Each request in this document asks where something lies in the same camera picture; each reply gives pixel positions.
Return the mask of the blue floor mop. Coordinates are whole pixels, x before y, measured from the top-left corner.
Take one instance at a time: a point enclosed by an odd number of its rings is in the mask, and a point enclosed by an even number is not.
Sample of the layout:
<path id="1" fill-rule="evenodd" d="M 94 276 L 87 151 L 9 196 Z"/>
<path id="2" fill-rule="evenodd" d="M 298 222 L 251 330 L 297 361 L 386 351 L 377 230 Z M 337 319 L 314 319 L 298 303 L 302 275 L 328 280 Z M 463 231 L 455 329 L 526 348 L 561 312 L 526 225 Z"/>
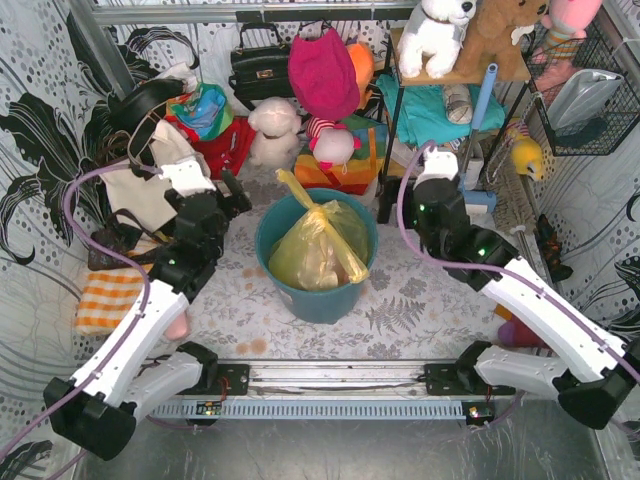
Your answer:
<path id="1" fill-rule="evenodd" d="M 473 117 L 471 121 L 471 131 L 468 138 L 467 148 L 462 157 L 461 164 L 461 180 L 459 185 L 459 190 L 462 192 L 466 212 L 469 215 L 472 214 L 487 214 L 492 213 L 497 204 L 497 195 L 492 191 L 477 191 L 468 189 L 465 185 L 465 181 L 468 178 L 468 166 L 471 160 L 471 154 L 473 150 L 473 146 L 476 143 L 477 134 L 480 131 L 480 127 L 482 126 L 483 119 L 486 114 L 486 110 L 489 105 L 489 100 L 491 97 L 491 92 L 497 78 L 498 73 L 498 65 L 496 63 L 490 63 L 487 66 L 476 105 L 473 110 Z"/>

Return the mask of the yellow trash bag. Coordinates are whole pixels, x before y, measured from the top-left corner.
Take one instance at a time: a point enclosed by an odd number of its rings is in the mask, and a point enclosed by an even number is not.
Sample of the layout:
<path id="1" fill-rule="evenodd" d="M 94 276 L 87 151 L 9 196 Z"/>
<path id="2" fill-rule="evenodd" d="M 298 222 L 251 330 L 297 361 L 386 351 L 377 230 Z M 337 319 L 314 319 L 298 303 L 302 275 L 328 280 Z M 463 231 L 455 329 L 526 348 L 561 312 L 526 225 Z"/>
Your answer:
<path id="1" fill-rule="evenodd" d="M 271 274 L 283 284 L 305 291 L 333 290 L 359 284 L 369 275 L 369 240 L 362 217 L 343 200 L 317 203 L 294 174 L 278 169 L 304 214 L 272 248 Z"/>

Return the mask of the teal trash bin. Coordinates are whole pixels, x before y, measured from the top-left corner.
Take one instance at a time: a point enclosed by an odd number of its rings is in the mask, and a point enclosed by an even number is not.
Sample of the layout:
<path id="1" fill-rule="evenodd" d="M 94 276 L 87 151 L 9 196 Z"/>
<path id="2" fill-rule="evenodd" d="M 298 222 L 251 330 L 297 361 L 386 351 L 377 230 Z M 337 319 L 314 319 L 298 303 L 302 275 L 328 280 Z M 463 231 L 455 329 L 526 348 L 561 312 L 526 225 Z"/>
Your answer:
<path id="1" fill-rule="evenodd" d="M 371 268 L 378 250 L 377 224 L 372 214 L 354 197 L 343 192 L 311 188 L 307 193 L 316 203 L 331 200 L 343 201 L 355 210 L 364 222 L 367 232 L 369 258 L 366 266 Z M 313 324 L 335 324 L 353 310 L 359 300 L 364 283 L 346 284 L 327 291 L 306 291 L 280 282 L 268 268 L 274 245 L 294 226 L 305 213 L 305 208 L 292 194 L 276 201 L 262 216 L 255 234 L 255 251 L 259 265 L 276 288 L 276 294 L 284 306 L 298 319 Z"/>

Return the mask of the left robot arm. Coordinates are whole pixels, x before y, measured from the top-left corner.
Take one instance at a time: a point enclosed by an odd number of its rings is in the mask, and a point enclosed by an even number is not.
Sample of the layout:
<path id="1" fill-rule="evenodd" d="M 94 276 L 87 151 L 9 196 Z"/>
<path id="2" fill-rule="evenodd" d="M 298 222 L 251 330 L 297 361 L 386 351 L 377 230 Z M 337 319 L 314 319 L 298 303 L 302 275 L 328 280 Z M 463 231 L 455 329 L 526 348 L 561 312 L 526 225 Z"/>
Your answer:
<path id="1" fill-rule="evenodd" d="M 139 297 L 102 347 L 69 379 L 53 378 L 43 392 L 53 431 L 103 460 L 118 456 L 140 421 L 171 397 L 228 387 L 217 355 L 195 342 L 180 345 L 157 367 L 141 366 L 213 276 L 229 223 L 250 210 L 250 200 L 229 170 L 221 173 L 228 195 L 191 161 L 155 172 L 169 180 L 178 202 L 172 241 L 143 272 Z"/>

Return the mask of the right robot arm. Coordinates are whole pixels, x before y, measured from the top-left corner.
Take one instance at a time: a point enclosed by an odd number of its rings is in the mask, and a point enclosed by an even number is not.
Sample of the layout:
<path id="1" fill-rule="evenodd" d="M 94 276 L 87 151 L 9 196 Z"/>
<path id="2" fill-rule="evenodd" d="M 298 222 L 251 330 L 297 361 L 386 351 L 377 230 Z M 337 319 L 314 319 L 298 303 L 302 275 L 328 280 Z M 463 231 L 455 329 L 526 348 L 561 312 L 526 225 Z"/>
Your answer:
<path id="1" fill-rule="evenodd" d="M 506 307 L 548 346 L 539 357 L 477 340 L 452 364 L 466 393 L 511 389 L 549 398 L 580 424 L 604 429 L 639 383 L 639 344 L 600 328 L 545 283 L 497 232 L 472 223 L 455 179 L 396 180 L 381 209 L 398 207 L 408 245 L 453 279 Z"/>

